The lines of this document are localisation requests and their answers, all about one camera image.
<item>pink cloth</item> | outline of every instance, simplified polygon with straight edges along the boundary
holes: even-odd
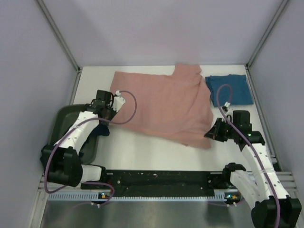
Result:
[[[199,65],[177,64],[174,73],[149,75],[115,72],[111,92],[128,90],[137,100],[134,118],[122,127],[178,141],[193,147],[210,148],[204,134],[211,128],[213,114],[210,91]],[[134,111],[129,94],[113,121],[123,122]]]

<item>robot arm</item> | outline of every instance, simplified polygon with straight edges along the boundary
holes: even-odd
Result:
[[[97,91],[96,99],[90,104],[86,104],[83,111],[79,113],[77,120],[72,124],[67,132],[75,128],[75,130],[65,138],[60,144],[54,155],[48,172],[47,180],[72,187],[86,181],[98,181],[105,175],[105,168],[96,165],[82,165],[79,159],[79,152],[83,144],[86,142],[91,132],[104,122],[98,118],[112,120],[124,105],[125,99],[121,97],[117,91],[115,95],[107,91]],[[88,121],[81,126],[79,124],[86,119],[96,118]],[[58,140],[54,145],[46,145],[42,149],[41,161],[46,169],[46,164],[49,156]]]
[[[254,179],[253,181],[246,169],[241,164],[230,163],[223,169],[222,180],[235,186],[251,208],[251,217],[256,228],[274,227],[276,219],[276,202],[271,190],[272,184],[280,205],[279,228],[294,228],[301,212],[301,203],[298,199],[292,199],[280,183],[273,168],[265,146],[265,141],[260,132],[252,131],[250,113],[248,111],[233,111],[233,124],[254,144],[257,156],[260,158],[264,169],[262,170],[257,156],[244,139],[228,123],[218,118],[205,134],[205,137],[225,142],[233,139],[240,151],[248,161]],[[267,173],[271,180],[269,183],[265,177]]]

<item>gray floor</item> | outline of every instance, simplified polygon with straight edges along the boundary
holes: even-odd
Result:
[[[206,202],[112,202],[100,209],[80,203],[49,201],[41,228],[254,228],[246,202],[230,208]]]

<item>gray wall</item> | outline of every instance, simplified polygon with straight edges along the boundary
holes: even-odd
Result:
[[[251,73],[284,169],[304,199],[304,1],[291,1]]]
[[[45,0],[81,66],[247,63],[282,0]]]
[[[27,225],[57,110],[75,72],[33,0],[0,1],[0,226]]]

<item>folded blue towel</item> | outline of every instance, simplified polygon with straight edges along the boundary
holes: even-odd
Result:
[[[217,107],[217,91],[223,84],[229,84],[232,87],[231,105],[252,105],[250,90],[246,81],[246,75],[227,75],[227,76],[209,76],[205,78],[206,84],[211,92],[211,100],[214,107]],[[221,89],[218,100],[221,106],[228,101],[230,89],[224,87]]]

